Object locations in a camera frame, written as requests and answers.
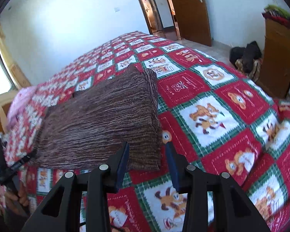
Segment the brown striped knit garment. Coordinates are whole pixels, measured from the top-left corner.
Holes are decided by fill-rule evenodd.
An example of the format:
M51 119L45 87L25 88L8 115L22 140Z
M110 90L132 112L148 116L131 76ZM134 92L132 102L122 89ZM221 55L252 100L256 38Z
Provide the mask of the brown striped knit garment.
M121 74L77 91L51 106L32 144L32 165L50 169L92 169L128 143L128 169L157 171L162 128L157 75L130 65Z

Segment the dark clothes pile on floor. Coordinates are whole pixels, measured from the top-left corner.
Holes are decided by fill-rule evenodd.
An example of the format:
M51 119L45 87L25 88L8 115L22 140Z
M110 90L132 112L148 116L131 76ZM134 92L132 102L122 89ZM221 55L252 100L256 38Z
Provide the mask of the dark clothes pile on floor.
M257 82L262 65L262 53L256 41L246 47L233 47L229 52L230 63L242 74Z

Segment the pink pillow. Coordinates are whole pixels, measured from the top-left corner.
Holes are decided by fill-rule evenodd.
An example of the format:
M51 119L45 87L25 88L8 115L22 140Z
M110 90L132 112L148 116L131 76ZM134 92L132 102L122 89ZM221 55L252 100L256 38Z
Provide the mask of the pink pillow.
M18 91L7 114L7 130L12 129L13 126L18 122L18 115L24 111L31 98L37 91L37 88L37 86L29 86Z

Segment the red patchwork bear bedspread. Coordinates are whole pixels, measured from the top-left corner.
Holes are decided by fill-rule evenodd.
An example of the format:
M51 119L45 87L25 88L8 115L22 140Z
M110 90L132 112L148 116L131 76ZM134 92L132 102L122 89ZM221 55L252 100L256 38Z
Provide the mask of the red patchwork bear bedspread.
M243 187L271 231L290 225L290 102L273 100L243 74L206 53L141 32L124 34L80 56L47 82L38 85L11 129L4 151L8 165L33 149L48 107L65 104L73 93L117 82L134 66L157 76L157 118L163 142L172 141L178 153L202 171L226 171ZM111 224L124 231L179 231L183 225L184 194L175 194L164 146L160 162L133 160L138 170L124 179L124 197L110 199ZM38 204L55 185L67 162L25 167L32 204Z

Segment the wooden desk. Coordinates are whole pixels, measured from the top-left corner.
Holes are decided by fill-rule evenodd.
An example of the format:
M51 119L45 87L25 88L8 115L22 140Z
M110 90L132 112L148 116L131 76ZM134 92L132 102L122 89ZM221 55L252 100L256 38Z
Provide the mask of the wooden desk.
M270 96L285 98L290 89L290 27L266 18L265 28L258 83Z

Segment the brown wooden door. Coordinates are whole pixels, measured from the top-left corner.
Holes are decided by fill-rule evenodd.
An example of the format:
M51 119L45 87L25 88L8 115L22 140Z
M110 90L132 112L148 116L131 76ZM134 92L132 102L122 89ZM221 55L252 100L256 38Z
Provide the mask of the brown wooden door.
M172 0L181 38L212 45L205 0Z

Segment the green folded cloth on desk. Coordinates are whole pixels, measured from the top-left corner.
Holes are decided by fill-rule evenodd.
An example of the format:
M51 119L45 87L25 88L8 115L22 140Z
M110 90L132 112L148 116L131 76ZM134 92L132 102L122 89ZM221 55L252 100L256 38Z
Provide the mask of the green folded cloth on desk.
M264 8L264 11L271 16L284 18L290 21L290 13L279 6L269 4Z

